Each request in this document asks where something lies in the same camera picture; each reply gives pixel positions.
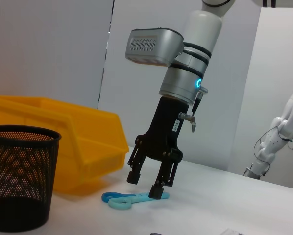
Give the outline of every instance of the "yellow plastic bin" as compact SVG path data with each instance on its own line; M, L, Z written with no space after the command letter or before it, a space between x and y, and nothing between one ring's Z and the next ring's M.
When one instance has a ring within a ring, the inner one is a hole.
M129 151L117 114L43 97L0 95L0 125L59 132L54 190L68 192L123 167Z

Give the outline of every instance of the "white table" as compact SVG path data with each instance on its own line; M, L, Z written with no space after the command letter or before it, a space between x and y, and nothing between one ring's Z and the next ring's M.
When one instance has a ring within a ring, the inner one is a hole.
M127 211L101 201L104 192L147 192L159 162L146 159L138 185L126 182L129 166L104 178L109 186L91 196L54 195L49 221L26 235L293 235L293 189L184 162L167 200L133 204Z

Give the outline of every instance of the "blue scissors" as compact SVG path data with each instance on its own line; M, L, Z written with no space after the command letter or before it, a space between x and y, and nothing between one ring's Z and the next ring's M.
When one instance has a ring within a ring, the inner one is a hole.
M137 194L121 194L117 192L106 192L102 195L102 201L108 202L108 205L117 210L130 209L133 203L154 201L156 199L149 198L149 193L137 193ZM161 199L168 199L170 194L164 192Z

